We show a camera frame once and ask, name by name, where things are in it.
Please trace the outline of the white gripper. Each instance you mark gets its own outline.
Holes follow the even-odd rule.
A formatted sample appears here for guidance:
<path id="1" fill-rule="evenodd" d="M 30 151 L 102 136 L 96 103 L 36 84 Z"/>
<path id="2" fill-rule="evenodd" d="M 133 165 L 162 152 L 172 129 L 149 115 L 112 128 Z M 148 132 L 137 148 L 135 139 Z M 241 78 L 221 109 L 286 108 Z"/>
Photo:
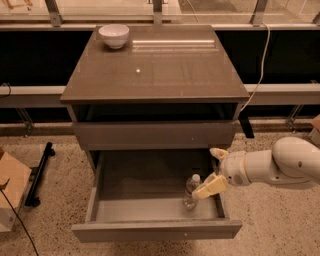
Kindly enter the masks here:
<path id="1" fill-rule="evenodd" d="M 220 173 L 222 175 L 210 174 L 192 192 L 194 199 L 202 200 L 219 194 L 228 188 L 228 182 L 233 186 L 248 186 L 250 184 L 245 169 L 245 151 L 229 153 L 221 148 L 211 148 L 210 154 L 220 162 Z"/>

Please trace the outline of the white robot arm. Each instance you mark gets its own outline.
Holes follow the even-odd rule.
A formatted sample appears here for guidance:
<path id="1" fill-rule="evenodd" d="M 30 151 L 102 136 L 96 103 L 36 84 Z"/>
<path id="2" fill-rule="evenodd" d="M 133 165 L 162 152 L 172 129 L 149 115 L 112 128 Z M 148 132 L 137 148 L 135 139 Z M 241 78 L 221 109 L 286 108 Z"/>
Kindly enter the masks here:
<path id="1" fill-rule="evenodd" d="M 281 188 L 306 189 L 320 184 L 320 149 L 301 138 L 281 138 L 270 150 L 229 153 L 211 148 L 210 154 L 219 160 L 219 174 L 210 174 L 192 192 L 194 199 L 219 194 L 228 185 L 265 183 Z"/>

